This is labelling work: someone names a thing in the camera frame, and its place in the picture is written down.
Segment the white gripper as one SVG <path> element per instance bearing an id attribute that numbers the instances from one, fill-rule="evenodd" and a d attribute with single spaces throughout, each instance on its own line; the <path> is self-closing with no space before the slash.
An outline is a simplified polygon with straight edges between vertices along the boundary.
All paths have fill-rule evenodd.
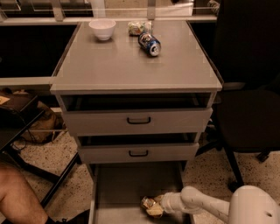
<path id="1" fill-rule="evenodd" d="M 168 192 L 165 195 L 158 195 L 154 198 L 154 200 L 157 203 L 146 209 L 147 214 L 154 218 L 161 217 L 164 210 L 168 214 L 173 214 L 180 211 L 183 207 L 179 192 Z"/>

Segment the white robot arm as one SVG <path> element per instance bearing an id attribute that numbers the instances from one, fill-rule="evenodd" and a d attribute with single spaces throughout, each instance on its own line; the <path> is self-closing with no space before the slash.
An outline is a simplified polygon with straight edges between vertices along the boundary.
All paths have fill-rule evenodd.
<path id="1" fill-rule="evenodd" d="M 153 217 L 176 212 L 199 214 L 205 210 L 226 224 L 280 224 L 280 206 L 264 190 L 252 185 L 239 187 L 229 202 L 186 186 L 180 192 L 144 197 L 141 203 Z"/>

